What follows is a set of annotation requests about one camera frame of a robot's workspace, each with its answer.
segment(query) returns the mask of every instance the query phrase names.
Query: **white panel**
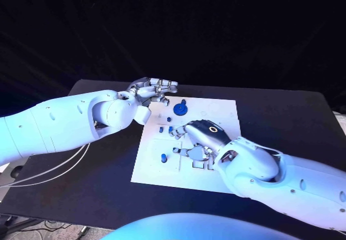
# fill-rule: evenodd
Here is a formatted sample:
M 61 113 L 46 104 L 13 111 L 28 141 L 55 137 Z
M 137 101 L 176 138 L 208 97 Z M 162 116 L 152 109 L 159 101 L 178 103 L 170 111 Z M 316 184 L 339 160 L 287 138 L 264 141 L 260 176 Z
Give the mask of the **white panel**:
M 188 113 L 178 116 L 173 113 L 173 107 L 183 99 Z M 176 96 L 170 96 L 169 100 L 168 107 L 157 102 L 149 106 L 152 116 L 143 129 L 132 182 L 232 193 L 221 174 L 209 166 L 212 161 L 198 162 L 196 165 L 204 166 L 198 168 L 193 167 L 192 159 L 172 152 L 173 147 L 191 149 L 193 145 L 189 137 L 183 136 L 179 140 L 170 137 L 169 128 L 172 126 L 175 129 L 193 120 L 205 119 L 214 121 L 224 128 L 230 138 L 235 139 L 241 136 L 237 101 Z M 166 163 L 162 163 L 162 154 L 168 155 Z

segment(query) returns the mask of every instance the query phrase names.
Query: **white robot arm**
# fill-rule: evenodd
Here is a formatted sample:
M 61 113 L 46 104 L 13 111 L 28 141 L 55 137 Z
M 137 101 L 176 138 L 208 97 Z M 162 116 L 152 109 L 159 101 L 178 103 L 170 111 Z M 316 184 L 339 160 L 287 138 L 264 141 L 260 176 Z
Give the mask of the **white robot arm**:
M 214 157 L 214 170 L 235 195 L 320 228 L 346 231 L 346 172 L 244 137 L 231 140 L 212 121 L 192 121 L 170 133 L 178 139 L 183 134 L 195 147 L 173 152 L 196 161 Z
M 48 100 L 0 118 L 0 165 L 36 154 L 62 152 L 127 128 L 133 119 L 146 124 L 150 102 L 166 106 L 166 92 L 178 82 L 144 77 L 126 91 L 103 90 Z

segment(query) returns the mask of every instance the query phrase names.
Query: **black table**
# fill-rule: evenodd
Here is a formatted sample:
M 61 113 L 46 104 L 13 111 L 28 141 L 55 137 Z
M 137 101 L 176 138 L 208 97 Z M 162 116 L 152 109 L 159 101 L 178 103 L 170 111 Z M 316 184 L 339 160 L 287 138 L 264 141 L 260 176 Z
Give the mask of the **black table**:
M 81 80 L 70 94 L 123 91 L 127 86 L 129 82 Z M 237 100 L 245 138 L 346 171 L 346 136 L 320 93 L 181 85 L 176 96 Z M 84 160 L 64 176 L 48 183 L 12 188 L 0 213 L 107 229 L 159 214 L 205 213 L 260 224 L 302 239 L 345 239 L 339 232 L 306 224 L 234 194 L 133 183 L 142 132 L 143 126 L 133 122 L 127 129 L 91 144 Z M 31 157 L 19 180 L 51 169 L 75 152 Z M 57 176 L 77 160 L 28 184 Z

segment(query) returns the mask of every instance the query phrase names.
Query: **black curtain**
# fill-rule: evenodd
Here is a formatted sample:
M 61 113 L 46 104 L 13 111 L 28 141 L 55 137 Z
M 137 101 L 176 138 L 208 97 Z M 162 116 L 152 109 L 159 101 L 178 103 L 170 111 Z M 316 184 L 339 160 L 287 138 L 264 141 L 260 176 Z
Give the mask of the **black curtain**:
M 144 76 L 317 91 L 346 112 L 343 15 L 323 1 L 3 0 L 0 116 L 80 79 Z

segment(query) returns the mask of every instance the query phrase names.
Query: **white puzzle board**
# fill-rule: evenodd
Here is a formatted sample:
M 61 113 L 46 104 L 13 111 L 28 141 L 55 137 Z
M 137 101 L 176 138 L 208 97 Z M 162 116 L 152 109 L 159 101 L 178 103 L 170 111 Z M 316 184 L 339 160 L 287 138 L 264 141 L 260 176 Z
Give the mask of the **white puzzle board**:
M 178 116 L 173 107 L 183 99 L 188 113 Z M 237 101 L 179 96 L 170 96 L 169 100 L 169 106 L 160 102 L 152 102 L 149 106 L 152 116 L 143 129 L 132 182 L 231 194 L 221 174 L 212 170 L 212 160 L 193 161 L 173 153 L 173 148 L 191 149 L 193 144 L 188 135 L 176 140 L 169 135 L 169 128 L 173 126 L 176 129 L 191 121 L 205 119 L 214 121 L 230 138 L 235 139 L 241 136 Z M 166 163 L 162 162 L 162 154 L 168 156 Z

